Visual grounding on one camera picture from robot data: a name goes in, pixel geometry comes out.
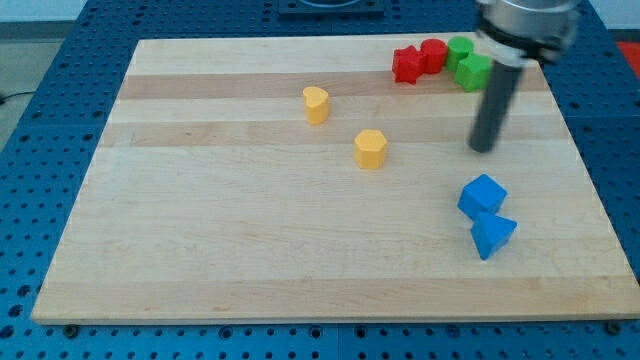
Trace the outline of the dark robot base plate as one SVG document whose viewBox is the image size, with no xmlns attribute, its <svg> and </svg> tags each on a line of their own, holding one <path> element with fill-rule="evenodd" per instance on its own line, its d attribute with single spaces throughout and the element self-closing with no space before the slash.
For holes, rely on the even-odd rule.
<svg viewBox="0 0 640 360">
<path fill-rule="evenodd" d="M 284 17 L 320 15 L 382 15 L 385 0 L 277 0 Z"/>
</svg>

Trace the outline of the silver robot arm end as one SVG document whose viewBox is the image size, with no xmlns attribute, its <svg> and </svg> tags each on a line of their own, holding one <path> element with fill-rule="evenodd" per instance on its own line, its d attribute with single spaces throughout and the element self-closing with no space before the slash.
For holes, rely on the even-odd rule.
<svg viewBox="0 0 640 360">
<path fill-rule="evenodd" d="M 477 0 L 477 34 L 497 62 L 558 61 L 578 29 L 579 0 Z"/>
</svg>

